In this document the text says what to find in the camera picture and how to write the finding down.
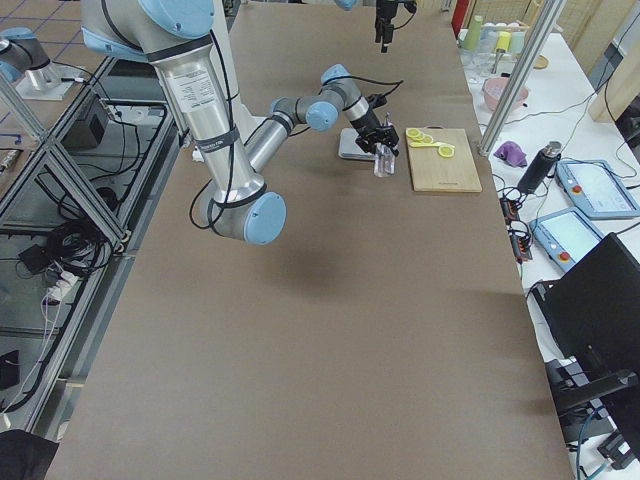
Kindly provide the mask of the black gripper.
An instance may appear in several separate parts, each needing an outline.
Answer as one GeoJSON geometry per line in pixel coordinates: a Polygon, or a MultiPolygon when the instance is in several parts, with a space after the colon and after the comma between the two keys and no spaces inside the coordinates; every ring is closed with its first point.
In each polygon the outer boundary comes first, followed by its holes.
{"type": "MultiPolygon", "coordinates": [[[[400,152],[398,148],[399,136],[395,127],[393,126],[396,134],[397,144],[389,145],[388,148],[394,157],[398,157],[400,152]]],[[[375,126],[373,124],[355,123],[355,130],[358,134],[356,138],[356,144],[367,154],[378,154],[378,141],[381,140],[380,134],[382,133],[382,125],[375,126]]]]}
{"type": "Polygon", "coordinates": [[[377,0],[375,2],[375,42],[381,44],[381,52],[386,53],[393,40],[394,30],[406,26],[417,12],[417,2],[410,0],[377,0]],[[395,26],[393,20],[397,15],[398,7],[403,5],[411,14],[411,17],[402,25],[395,26]]]}

